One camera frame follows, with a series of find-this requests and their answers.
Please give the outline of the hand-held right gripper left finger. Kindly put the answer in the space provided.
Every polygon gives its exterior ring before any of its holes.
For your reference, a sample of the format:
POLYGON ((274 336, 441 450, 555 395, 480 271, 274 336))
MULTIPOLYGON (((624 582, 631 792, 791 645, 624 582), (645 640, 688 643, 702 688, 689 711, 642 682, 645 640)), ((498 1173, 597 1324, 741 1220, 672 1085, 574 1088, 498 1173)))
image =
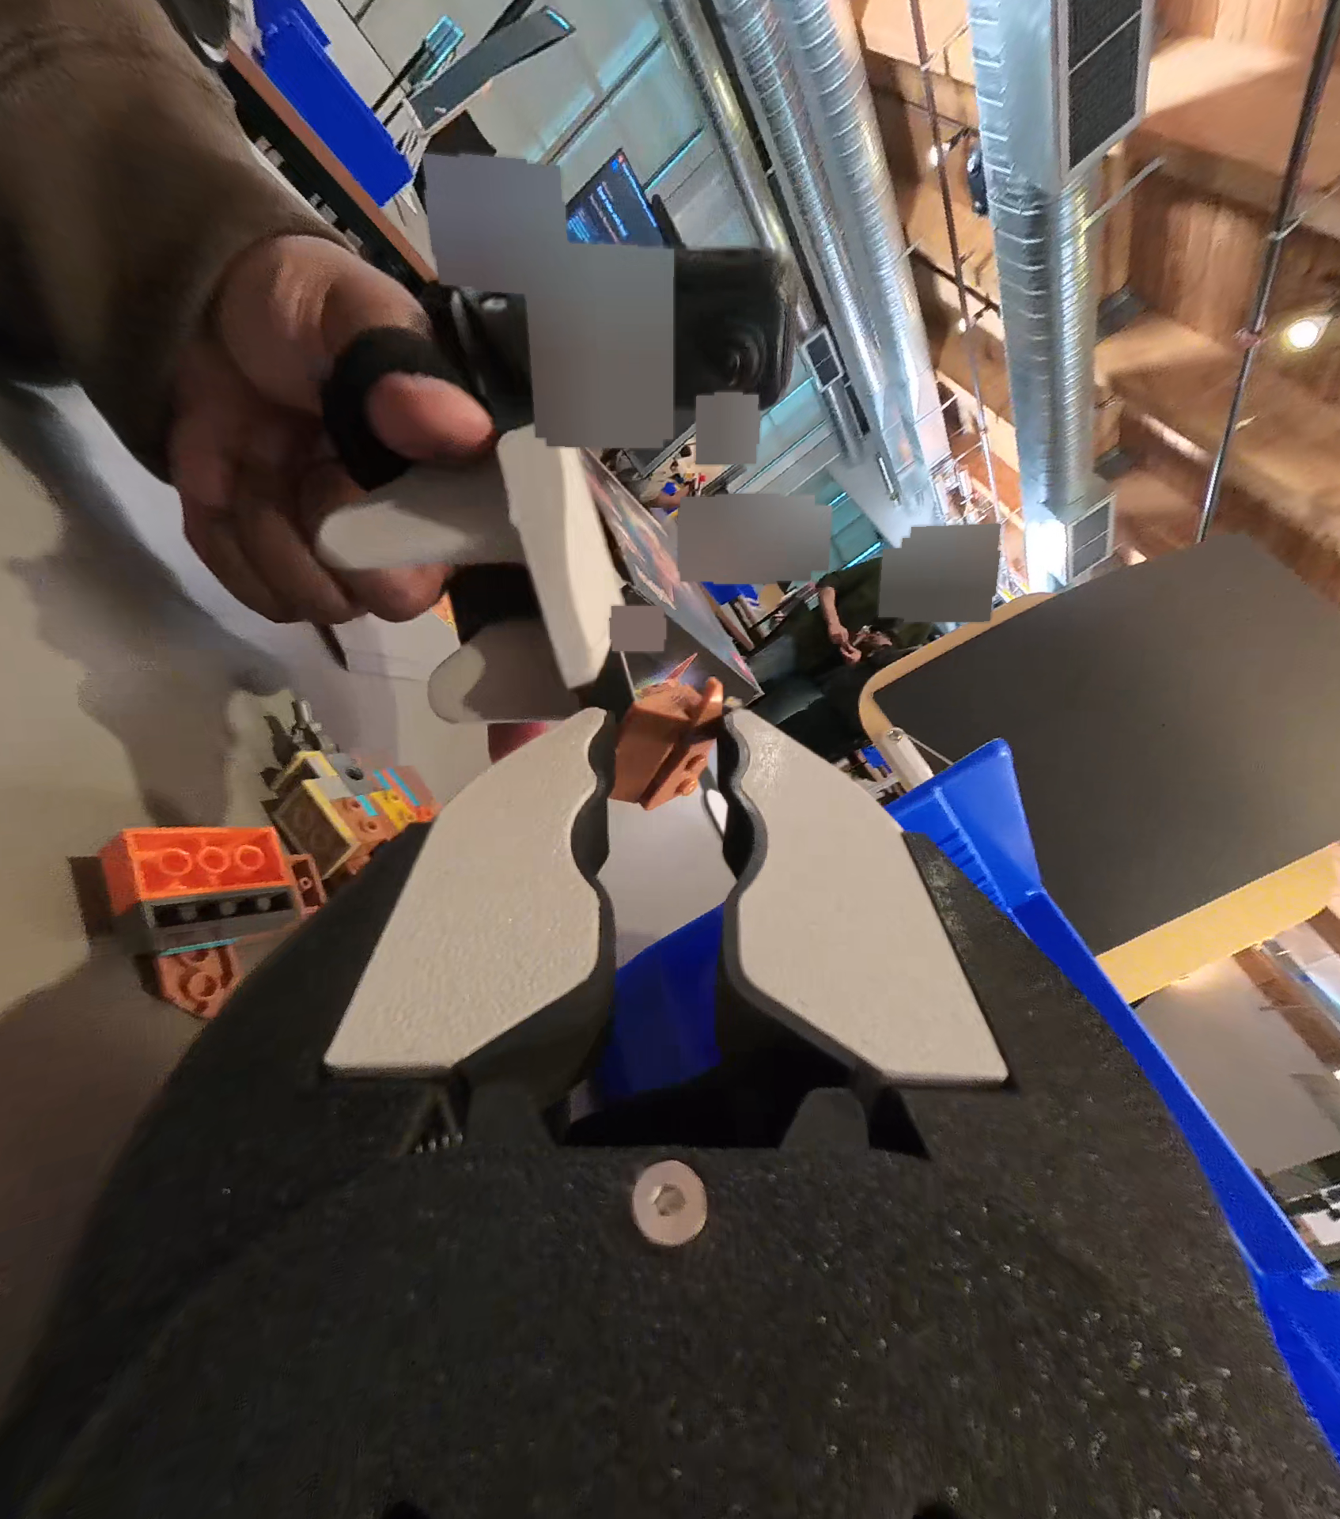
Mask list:
POLYGON ((587 708, 441 813, 328 1047, 329 1073, 583 1078, 616 974, 600 886, 616 735, 587 708))

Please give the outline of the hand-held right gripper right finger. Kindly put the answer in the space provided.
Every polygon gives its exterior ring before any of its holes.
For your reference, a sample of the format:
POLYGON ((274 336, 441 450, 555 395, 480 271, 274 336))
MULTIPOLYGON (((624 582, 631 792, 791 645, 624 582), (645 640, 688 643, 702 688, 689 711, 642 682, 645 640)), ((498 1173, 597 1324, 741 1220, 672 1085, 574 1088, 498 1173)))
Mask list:
POLYGON ((997 1039, 889 813, 748 711, 723 719, 719 783, 737 1005, 889 1088, 1001 1088, 997 1039))

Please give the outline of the person's left hand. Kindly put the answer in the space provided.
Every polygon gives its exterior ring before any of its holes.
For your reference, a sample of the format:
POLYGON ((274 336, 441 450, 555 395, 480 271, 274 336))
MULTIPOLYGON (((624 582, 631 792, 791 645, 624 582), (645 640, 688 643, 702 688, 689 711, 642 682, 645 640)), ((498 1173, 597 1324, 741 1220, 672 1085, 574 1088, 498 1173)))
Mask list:
POLYGON ((183 352, 168 461, 184 536, 263 618, 403 624, 451 577, 447 565, 341 571, 314 551, 321 523, 361 496, 321 423, 321 387, 378 328, 430 332, 416 298, 348 248, 279 236, 228 265, 183 352))

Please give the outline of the person's left forearm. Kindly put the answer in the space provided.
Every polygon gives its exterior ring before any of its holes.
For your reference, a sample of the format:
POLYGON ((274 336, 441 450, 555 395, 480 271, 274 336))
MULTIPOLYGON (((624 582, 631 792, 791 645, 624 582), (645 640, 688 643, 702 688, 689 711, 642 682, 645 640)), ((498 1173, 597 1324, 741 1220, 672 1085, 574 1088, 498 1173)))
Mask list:
POLYGON ((334 234, 251 147, 193 2, 0 2, 0 350, 153 410, 231 265, 334 234))

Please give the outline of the reddish brown toy brick plate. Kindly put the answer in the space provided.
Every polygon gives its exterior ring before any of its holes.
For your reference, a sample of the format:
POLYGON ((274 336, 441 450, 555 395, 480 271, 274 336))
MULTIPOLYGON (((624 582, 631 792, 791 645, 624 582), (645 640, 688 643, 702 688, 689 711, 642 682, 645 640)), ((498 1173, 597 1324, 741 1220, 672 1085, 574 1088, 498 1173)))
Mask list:
POLYGON ((183 949, 149 960, 149 981, 159 999, 200 1021, 215 1021, 244 977, 232 945, 183 949))

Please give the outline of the monitor with blue screen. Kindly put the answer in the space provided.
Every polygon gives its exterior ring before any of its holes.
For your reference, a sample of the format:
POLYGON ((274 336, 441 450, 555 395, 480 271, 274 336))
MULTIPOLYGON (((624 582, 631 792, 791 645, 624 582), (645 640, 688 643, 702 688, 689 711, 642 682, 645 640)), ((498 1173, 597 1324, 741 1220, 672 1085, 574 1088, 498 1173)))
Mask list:
POLYGON ((578 246, 669 249, 675 228, 662 202, 645 191, 626 153, 616 151, 567 202, 567 239, 578 246))

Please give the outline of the brown toy brick piece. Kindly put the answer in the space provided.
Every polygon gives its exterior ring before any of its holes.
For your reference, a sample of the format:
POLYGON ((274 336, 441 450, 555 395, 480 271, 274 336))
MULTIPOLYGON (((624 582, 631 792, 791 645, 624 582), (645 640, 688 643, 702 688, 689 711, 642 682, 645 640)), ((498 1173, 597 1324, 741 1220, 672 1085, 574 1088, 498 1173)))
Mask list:
POLYGON ((682 680, 649 687, 618 726, 610 798, 653 813, 696 792, 723 711, 719 678, 701 687, 682 680))

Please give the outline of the blue plastic storage bin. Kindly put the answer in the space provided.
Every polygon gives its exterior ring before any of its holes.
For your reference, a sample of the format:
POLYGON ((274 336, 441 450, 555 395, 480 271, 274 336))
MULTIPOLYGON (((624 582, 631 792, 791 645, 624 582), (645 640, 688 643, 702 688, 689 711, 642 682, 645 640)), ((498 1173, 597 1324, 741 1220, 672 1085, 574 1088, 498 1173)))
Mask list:
POLYGON ((1248 1263, 1297 1394, 1340 1462, 1340 1293, 1041 886, 1013 753, 995 741, 889 805, 1065 974, 1170 1107, 1248 1263))
POLYGON ((309 128, 359 186, 389 207, 415 169, 394 138, 363 101, 331 54, 331 42, 305 2, 255 2, 258 62, 309 128))
POLYGON ((636 952, 616 974, 597 1085, 607 1103, 679 1088, 716 1071, 723 909, 636 952))

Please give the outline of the dark panel with wooden edge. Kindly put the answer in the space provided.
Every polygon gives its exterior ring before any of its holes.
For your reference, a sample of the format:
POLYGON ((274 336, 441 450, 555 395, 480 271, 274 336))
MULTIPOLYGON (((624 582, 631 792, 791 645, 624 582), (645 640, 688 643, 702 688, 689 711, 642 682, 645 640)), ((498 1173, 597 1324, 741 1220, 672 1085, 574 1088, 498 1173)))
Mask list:
POLYGON ((862 713, 951 763, 1009 745, 1043 888, 1129 1001, 1329 896, 1340 607, 1244 536, 1009 603, 862 713))

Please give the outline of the brown tan toy brick model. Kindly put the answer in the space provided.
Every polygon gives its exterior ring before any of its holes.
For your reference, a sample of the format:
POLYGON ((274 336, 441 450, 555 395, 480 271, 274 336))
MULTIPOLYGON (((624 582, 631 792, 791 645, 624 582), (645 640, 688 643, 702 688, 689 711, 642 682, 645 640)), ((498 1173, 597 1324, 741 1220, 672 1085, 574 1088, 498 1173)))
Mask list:
POLYGON ((350 884, 379 846, 437 821, 441 803, 416 768, 339 746, 302 696, 285 721, 268 714, 268 729, 268 816, 323 888, 350 884))

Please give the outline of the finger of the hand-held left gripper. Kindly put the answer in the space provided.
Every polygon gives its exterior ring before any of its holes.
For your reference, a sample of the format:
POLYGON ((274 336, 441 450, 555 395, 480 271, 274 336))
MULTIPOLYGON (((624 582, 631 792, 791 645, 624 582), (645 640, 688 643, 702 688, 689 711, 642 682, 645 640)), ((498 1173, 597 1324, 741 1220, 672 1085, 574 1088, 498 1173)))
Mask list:
POLYGON ((533 428, 501 436, 496 458, 559 675, 570 691, 595 687, 612 655, 612 613, 623 606, 623 577, 586 461, 574 448, 544 443, 533 428))

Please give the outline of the printed cardboard toy box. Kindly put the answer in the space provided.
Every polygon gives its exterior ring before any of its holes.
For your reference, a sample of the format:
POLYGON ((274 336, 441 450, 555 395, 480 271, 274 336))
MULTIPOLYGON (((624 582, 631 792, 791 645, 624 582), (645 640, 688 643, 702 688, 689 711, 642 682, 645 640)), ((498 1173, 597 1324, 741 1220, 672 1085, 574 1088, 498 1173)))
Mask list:
POLYGON ((683 682, 701 687, 708 678, 716 678, 726 696, 741 703, 756 702, 762 687, 745 650, 713 611, 708 591, 679 576, 671 525, 656 518, 595 453, 582 452, 582 461, 612 553, 624 576, 626 603, 653 606, 666 618, 662 652, 626 655, 636 684, 671 682, 672 674, 685 666, 679 675, 683 682))

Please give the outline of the silver ventilation duct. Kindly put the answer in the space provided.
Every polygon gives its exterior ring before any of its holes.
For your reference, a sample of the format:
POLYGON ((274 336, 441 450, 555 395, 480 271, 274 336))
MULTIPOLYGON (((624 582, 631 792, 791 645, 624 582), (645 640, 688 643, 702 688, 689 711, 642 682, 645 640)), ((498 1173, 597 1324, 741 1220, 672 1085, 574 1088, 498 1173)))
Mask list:
POLYGON ((1151 2, 970 2, 978 140, 1033 593, 1111 549, 1096 476, 1101 166, 1146 118, 1151 2))
POLYGON ((848 2, 713 2, 799 241, 871 408, 936 415, 907 239, 848 2))

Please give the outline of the orange grey toy brick assembly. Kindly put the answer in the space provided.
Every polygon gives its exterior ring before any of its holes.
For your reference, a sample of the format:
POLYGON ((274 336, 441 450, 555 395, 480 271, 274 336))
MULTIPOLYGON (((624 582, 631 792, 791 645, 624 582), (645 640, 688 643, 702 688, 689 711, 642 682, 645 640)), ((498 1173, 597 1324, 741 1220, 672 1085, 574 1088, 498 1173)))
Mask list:
POLYGON ((110 933, 135 957, 264 939, 325 904, 311 858, 274 827, 133 827, 95 853, 110 933))

